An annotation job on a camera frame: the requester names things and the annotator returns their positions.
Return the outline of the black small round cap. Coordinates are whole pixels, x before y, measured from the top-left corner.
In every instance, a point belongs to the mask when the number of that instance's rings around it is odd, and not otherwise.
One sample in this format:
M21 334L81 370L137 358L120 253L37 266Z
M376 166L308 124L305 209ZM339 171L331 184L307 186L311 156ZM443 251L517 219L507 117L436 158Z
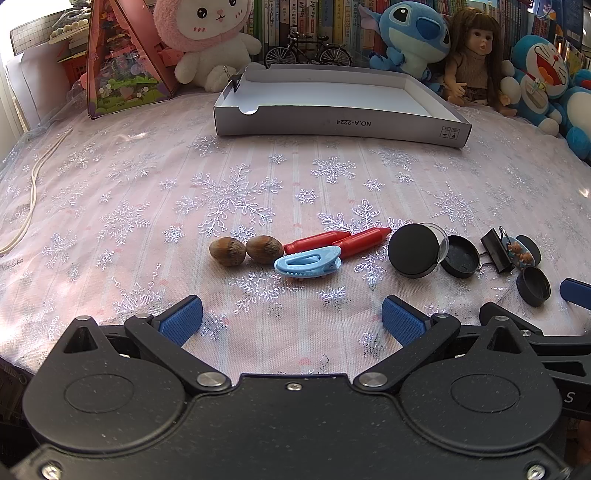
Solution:
M551 296L551 285L537 267L524 268L516 281L521 298L532 307L542 306Z

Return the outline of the small figurine capsule toy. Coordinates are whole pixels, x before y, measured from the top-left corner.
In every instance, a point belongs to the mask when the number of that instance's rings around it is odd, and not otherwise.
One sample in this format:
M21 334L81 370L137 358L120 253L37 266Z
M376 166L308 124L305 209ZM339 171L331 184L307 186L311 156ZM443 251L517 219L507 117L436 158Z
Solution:
M504 235L502 244L514 266L519 269L537 267L541 263L541 252L537 244L525 235Z

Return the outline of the clear jar with black lid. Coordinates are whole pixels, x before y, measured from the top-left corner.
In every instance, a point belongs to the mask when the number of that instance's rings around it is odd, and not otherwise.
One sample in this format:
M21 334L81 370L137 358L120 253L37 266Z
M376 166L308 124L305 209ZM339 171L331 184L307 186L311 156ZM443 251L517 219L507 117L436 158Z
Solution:
M388 245L390 263L406 278L427 276L445 259L449 236L434 223L409 223L397 229Z

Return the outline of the black round lid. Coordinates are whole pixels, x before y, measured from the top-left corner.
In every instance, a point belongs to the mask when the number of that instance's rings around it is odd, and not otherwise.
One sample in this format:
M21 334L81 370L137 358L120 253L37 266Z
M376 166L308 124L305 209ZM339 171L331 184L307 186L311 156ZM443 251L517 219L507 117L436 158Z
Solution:
M441 265L448 274L456 278L467 279L480 268L480 254L469 239L459 235L450 235L448 253Z

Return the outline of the left brown walnut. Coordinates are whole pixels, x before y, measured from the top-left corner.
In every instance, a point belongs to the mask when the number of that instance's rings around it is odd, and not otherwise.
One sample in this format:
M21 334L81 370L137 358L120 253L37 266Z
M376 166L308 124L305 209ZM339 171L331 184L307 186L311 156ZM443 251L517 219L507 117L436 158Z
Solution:
M236 267L245 261L245 245L233 237L221 237L208 247L211 257L224 267Z

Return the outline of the left red crayon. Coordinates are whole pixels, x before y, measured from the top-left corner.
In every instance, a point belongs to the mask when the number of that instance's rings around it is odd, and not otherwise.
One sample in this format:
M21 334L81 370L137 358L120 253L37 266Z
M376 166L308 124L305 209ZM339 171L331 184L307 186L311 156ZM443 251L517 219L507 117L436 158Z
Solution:
M315 250L322 247L331 246L335 242L347 239L351 236L349 231L327 231L314 236L294 240L283 245L283 251L287 255L301 253L308 250Z

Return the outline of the right brown walnut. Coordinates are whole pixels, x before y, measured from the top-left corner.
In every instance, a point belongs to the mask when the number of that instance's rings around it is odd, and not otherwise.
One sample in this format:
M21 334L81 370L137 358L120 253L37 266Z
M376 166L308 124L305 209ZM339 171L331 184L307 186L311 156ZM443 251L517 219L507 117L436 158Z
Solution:
M273 265L276 259L283 257L283 244L269 235L259 235L247 240L246 253L256 263Z

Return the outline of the brown-haired baby doll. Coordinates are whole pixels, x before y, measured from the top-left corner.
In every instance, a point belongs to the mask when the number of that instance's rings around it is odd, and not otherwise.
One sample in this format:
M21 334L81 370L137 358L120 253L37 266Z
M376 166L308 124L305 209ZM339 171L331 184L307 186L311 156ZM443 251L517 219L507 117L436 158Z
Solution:
M445 100L458 106L490 106L504 116L517 114L501 91L500 33L498 21L476 8L466 7L453 16L444 74Z

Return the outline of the grey cardboard box tray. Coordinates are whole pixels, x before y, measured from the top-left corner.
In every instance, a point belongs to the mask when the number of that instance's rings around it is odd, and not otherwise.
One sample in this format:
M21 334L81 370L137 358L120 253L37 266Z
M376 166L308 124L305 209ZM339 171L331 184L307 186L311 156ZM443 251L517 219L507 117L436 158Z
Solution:
M312 135L462 149L471 123L414 77L367 68L252 63L214 106L221 136Z

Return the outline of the black binder clip on box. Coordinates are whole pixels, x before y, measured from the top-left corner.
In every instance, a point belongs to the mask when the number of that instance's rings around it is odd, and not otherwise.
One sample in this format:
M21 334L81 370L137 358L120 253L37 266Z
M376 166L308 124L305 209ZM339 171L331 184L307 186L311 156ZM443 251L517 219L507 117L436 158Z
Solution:
M223 70L226 77L228 78L228 85L231 87L233 92L236 92L238 90L239 83L242 80L243 71L235 71L231 69L231 67L225 65L223 65Z

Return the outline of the pink triangular dollhouse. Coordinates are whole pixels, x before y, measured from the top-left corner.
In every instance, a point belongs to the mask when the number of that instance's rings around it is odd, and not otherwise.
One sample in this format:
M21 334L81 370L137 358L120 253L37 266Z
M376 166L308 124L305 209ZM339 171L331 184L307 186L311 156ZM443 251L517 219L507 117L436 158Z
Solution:
M180 53L161 41L153 1L93 1L86 73L87 112L106 114L173 97Z

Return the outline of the blue Stitch plush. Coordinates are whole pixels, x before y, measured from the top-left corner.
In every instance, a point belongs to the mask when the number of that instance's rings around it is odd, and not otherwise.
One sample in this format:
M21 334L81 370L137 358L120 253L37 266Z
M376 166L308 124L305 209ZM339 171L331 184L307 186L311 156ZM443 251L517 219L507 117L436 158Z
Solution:
M444 17L423 3L401 1L383 13L359 6L361 26L373 30L387 46L386 55L373 53L371 68L411 75L436 93L444 86L430 65L446 59L451 35Z

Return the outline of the black miniature bicycle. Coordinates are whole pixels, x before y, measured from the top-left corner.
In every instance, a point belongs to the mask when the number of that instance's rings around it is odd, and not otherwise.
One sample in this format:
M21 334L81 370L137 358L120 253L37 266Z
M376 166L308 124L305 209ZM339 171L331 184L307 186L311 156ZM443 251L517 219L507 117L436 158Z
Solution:
M353 57L341 44L329 42L328 36L301 35L296 27L290 29L287 44L271 47L263 58L266 68L273 65L315 64L350 67Z

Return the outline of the pink white bunny plush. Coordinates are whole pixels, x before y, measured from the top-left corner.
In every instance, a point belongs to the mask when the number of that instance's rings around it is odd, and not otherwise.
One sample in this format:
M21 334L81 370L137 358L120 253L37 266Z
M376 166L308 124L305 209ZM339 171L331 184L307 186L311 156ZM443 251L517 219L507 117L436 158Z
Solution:
M163 43L182 53L176 80L220 92L231 76L259 55L262 43L242 31L252 1L159 0L153 19Z

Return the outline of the stack of items top left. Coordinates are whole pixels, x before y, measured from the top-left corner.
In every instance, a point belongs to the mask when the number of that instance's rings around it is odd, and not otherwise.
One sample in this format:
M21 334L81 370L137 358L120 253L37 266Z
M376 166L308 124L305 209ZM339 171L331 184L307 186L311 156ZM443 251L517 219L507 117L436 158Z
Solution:
M70 7L22 23L9 31L15 56L42 45L57 46L56 62L72 86L86 72L91 1L70 1Z

